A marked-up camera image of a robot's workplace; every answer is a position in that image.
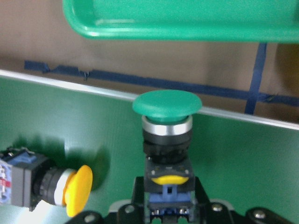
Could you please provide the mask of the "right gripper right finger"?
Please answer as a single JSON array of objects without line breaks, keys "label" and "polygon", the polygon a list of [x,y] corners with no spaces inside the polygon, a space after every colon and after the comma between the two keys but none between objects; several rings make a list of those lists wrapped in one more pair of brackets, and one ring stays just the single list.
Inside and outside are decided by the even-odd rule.
[{"label": "right gripper right finger", "polygon": [[194,182],[194,206],[190,212],[191,224],[234,224],[228,207],[220,202],[211,202],[198,177]]}]

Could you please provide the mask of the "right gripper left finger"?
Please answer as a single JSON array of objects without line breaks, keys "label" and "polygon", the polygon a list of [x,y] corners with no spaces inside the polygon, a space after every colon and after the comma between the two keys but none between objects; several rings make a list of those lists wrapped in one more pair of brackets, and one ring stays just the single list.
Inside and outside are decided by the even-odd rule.
[{"label": "right gripper left finger", "polygon": [[135,178],[133,193],[130,202],[122,205],[116,213],[118,224],[146,224],[144,180],[139,176]]}]

